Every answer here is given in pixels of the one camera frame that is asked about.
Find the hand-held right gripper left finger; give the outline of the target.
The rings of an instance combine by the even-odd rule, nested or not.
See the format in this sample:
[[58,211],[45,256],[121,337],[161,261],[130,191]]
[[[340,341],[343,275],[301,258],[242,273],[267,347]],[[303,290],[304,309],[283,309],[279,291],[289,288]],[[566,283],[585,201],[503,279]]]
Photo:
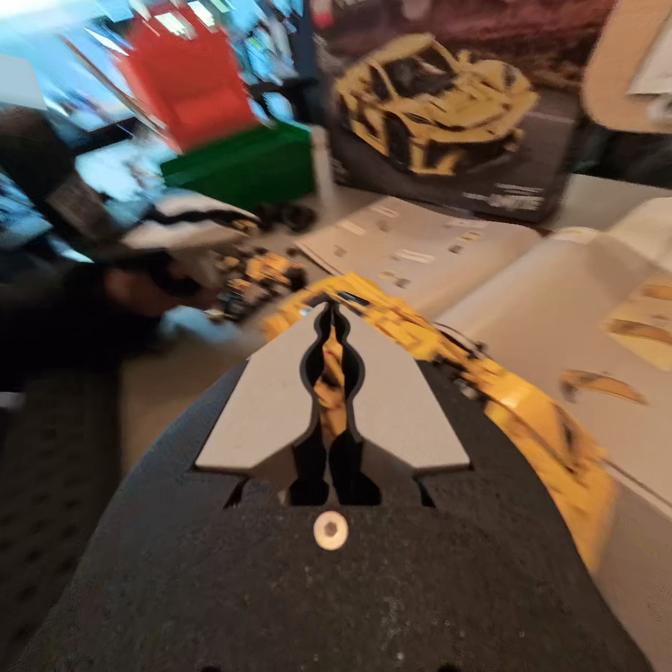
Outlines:
[[315,385],[332,305],[322,302],[248,358],[195,461],[198,470],[256,478],[291,505],[329,498],[327,450]]

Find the wooden sign board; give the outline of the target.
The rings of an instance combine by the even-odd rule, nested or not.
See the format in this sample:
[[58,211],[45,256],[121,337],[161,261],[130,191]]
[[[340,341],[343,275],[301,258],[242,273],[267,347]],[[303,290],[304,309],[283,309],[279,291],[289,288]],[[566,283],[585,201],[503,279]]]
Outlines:
[[630,93],[664,25],[670,1],[616,1],[584,69],[581,106],[596,124],[616,132],[670,134],[669,94]]

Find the green storage bin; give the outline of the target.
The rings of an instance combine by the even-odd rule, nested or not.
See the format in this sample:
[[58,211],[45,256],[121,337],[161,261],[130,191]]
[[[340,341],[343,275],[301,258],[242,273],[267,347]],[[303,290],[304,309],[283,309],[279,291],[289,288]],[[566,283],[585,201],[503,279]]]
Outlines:
[[277,120],[161,164],[166,187],[194,191],[252,211],[315,192],[311,131]]

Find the instruction booklet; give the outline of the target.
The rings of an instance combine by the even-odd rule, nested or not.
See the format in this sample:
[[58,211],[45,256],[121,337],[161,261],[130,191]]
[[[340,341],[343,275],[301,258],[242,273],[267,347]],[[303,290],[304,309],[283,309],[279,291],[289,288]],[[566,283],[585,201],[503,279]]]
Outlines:
[[605,232],[440,214],[386,197],[296,241],[560,401],[613,467],[671,504],[671,199]]

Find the perforated grey panel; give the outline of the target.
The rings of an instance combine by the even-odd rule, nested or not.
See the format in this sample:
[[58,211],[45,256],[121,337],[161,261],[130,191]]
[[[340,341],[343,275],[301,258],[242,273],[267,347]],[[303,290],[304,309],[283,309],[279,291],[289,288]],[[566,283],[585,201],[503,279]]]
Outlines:
[[1,670],[58,603],[121,478],[118,369],[28,383],[1,420]]

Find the person's left hand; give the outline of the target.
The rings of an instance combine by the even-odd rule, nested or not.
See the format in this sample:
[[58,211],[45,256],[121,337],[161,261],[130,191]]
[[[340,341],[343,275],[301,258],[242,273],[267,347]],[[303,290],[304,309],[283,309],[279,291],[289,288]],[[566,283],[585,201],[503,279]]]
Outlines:
[[167,293],[156,285],[147,273],[109,268],[105,272],[106,296],[138,315],[159,317],[178,307],[209,309],[218,295],[215,288],[201,287],[194,295],[180,298]]

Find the pile of black brick parts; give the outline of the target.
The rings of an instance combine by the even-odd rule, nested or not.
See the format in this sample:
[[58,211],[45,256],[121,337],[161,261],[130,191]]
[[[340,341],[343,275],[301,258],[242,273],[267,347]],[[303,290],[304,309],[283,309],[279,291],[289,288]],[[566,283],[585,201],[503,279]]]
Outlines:
[[223,287],[215,304],[204,312],[207,319],[240,324],[267,303],[304,290],[307,270],[294,259],[296,249],[289,248],[287,253],[285,257],[257,247],[216,257],[214,267]]

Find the yellow toy brick car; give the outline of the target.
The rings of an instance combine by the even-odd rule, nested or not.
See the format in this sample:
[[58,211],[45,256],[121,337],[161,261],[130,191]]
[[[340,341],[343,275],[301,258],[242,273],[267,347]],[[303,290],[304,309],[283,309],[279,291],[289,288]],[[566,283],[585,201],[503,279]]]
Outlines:
[[325,294],[359,312],[364,321],[420,362],[440,362],[459,370],[458,382],[480,394],[484,414],[513,442],[540,477],[564,519],[588,570],[599,565],[616,507],[616,485],[606,452],[557,402],[509,372],[483,347],[452,341],[404,300],[394,298],[356,273],[330,276],[289,296],[262,324],[270,342],[310,310]]

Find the white paper notice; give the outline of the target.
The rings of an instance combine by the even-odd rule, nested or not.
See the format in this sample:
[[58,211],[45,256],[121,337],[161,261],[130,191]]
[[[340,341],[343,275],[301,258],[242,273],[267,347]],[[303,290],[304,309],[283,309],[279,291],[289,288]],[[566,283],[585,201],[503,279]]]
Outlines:
[[671,127],[671,14],[631,80],[628,95],[645,103],[646,120],[656,127]]

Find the toy car box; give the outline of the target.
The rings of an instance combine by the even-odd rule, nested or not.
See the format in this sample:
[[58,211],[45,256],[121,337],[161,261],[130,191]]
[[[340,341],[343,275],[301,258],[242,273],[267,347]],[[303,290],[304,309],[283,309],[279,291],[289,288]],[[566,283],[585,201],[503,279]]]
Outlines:
[[616,1],[311,1],[335,179],[537,223]]

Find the person's left forearm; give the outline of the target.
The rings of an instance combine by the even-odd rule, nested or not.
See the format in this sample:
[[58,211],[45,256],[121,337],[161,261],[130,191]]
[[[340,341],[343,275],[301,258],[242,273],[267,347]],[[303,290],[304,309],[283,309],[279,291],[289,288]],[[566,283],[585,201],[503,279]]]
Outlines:
[[1,289],[2,393],[20,393],[41,374],[113,368],[146,352],[162,314],[114,299],[107,287],[113,270],[76,263],[58,278]]

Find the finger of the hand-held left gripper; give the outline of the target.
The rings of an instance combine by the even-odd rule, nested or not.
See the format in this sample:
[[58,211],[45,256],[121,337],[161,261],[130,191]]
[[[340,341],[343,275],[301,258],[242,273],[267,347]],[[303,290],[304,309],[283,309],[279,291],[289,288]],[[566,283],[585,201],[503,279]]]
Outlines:
[[245,242],[255,234],[255,222],[235,220],[230,224],[206,220],[197,223],[180,221],[176,224],[160,224],[155,221],[141,223],[122,238],[122,246],[133,251],[163,250],[221,251],[232,245]]
[[190,212],[198,214],[196,221],[211,219],[212,216],[208,213],[211,215],[220,213],[221,216],[228,216],[232,220],[261,222],[257,215],[248,210],[195,191],[171,191],[159,197],[151,206],[151,214],[160,214],[161,219],[178,217],[179,222],[184,221],[183,216]]

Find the red storage bin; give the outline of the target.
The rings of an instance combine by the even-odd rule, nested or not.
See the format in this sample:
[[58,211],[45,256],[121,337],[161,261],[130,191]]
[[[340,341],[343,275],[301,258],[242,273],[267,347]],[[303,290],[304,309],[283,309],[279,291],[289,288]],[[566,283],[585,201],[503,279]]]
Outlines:
[[260,124],[224,27],[187,1],[136,1],[118,70],[157,133],[185,154]]

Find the grey desk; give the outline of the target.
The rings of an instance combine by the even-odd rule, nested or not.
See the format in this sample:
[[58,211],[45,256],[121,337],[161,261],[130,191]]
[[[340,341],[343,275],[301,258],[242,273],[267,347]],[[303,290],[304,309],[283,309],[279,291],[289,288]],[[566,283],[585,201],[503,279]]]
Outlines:
[[[668,189],[571,175],[559,209],[542,227],[611,228]],[[214,325],[194,309],[170,312],[157,353],[131,359],[120,374],[120,471],[125,477],[162,432],[210,385],[261,346],[266,308],[246,327]],[[623,491],[600,588],[657,671],[671,670],[671,509],[614,471]]]

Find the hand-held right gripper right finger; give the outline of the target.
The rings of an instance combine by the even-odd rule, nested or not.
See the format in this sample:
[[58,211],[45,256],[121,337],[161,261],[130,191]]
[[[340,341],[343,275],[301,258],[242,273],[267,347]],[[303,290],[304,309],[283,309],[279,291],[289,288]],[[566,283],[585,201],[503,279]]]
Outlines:
[[332,306],[342,348],[345,430],[330,473],[341,505],[434,505],[425,475],[470,458],[414,357],[347,307]]

